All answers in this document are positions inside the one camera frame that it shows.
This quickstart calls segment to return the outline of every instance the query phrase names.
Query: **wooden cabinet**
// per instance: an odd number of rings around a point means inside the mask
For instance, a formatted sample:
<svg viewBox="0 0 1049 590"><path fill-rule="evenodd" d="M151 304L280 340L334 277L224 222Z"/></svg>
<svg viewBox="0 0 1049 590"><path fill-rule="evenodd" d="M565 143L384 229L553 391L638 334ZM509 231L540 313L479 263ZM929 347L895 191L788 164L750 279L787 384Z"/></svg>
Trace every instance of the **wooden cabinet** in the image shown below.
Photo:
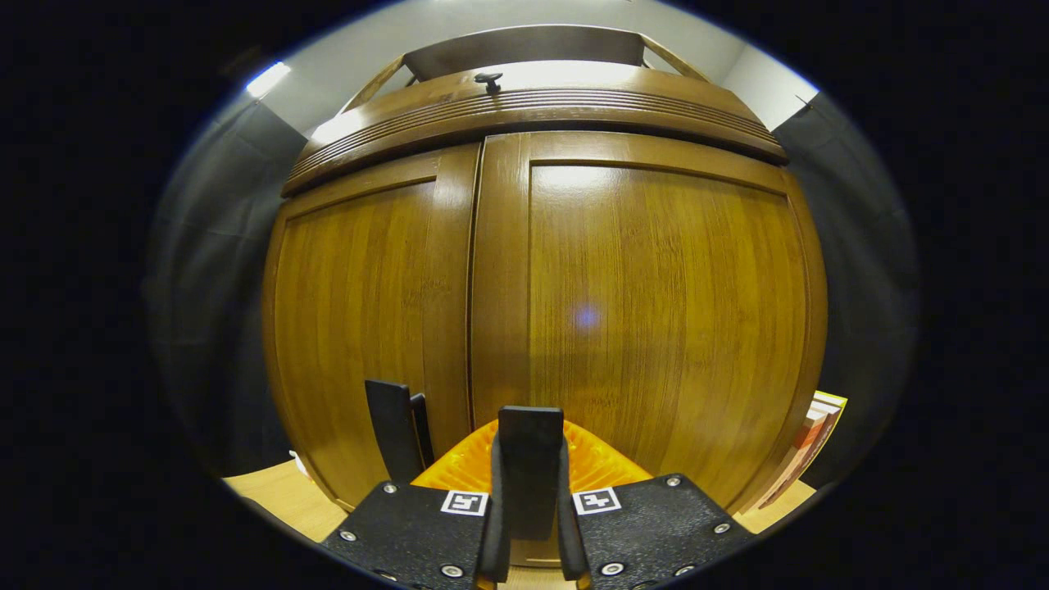
<svg viewBox="0 0 1049 590"><path fill-rule="evenodd" d="M473 82L493 70L500 90ZM732 512L771 483L823 354L822 258L785 155L731 92L616 63L438 76L325 124L263 294L314 480L352 509L387 478L379 379L426 393L438 456L502 405L559 406Z"/></svg>

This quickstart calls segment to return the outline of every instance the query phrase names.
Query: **cabinet top molding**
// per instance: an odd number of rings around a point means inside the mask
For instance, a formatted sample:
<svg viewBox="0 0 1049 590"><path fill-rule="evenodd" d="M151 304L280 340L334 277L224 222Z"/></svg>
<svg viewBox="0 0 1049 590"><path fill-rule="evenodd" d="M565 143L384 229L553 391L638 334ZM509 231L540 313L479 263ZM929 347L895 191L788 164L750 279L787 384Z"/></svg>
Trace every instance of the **cabinet top molding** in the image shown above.
<svg viewBox="0 0 1049 590"><path fill-rule="evenodd" d="M531 43L547 38L561 41ZM499 48L481 52L491 47ZM681 76L646 67L646 47ZM491 63L496 59L514 61ZM370 100L402 66L420 82ZM495 73L501 75L497 83L478 81ZM491 134L558 129L667 136L787 163L779 144L734 93L647 37L542 25L468 35L397 58L317 128L282 194L291 197L410 153Z"/></svg>

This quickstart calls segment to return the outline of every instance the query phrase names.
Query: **small black knob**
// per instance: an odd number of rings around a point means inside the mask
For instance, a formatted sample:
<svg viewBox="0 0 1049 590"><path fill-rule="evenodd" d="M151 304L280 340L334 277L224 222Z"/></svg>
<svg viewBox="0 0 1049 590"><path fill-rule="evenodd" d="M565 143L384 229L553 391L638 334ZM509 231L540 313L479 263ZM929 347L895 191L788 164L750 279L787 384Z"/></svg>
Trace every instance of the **small black knob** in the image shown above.
<svg viewBox="0 0 1049 590"><path fill-rule="evenodd" d="M491 94L493 92L498 91L499 85L496 84L495 81L498 80L499 78L502 78L502 73L500 72L478 73L477 76L473 77L473 81L478 84L488 84L488 86L486 86L485 89L488 90L489 94Z"/></svg>

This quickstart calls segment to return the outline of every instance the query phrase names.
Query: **ceiling light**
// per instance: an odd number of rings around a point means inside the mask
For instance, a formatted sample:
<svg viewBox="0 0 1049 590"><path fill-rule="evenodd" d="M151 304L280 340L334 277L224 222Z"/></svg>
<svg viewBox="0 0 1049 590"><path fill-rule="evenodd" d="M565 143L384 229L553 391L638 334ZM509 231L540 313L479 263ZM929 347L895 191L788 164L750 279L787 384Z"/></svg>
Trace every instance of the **ceiling light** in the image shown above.
<svg viewBox="0 0 1049 590"><path fill-rule="evenodd" d="M270 69L258 75L258 78L249 82L244 89L252 97L258 99L272 90L288 71L292 71L292 68L284 65L284 62L277 62L270 66Z"/></svg>

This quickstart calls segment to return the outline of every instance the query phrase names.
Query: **white wall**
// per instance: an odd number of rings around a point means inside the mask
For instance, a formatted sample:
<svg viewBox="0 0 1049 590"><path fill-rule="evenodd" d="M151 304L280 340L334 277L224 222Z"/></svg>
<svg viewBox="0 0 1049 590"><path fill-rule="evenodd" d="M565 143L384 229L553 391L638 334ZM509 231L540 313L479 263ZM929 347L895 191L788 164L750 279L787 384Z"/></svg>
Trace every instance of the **white wall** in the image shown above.
<svg viewBox="0 0 1049 590"><path fill-rule="evenodd" d="M712 81L732 69L746 43L655 0L407 0L334 28L293 56L292 71L263 102L308 134L397 56L478 30L524 24L586 24L635 30L681 56ZM668 66L654 59L654 66ZM407 82L391 80L386 91Z"/></svg>
<svg viewBox="0 0 1049 590"><path fill-rule="evenodd" d="M743 49L721 86L735 92L770 130L805 107L802 101L811 101L819 91L753 45Z"/></svg>

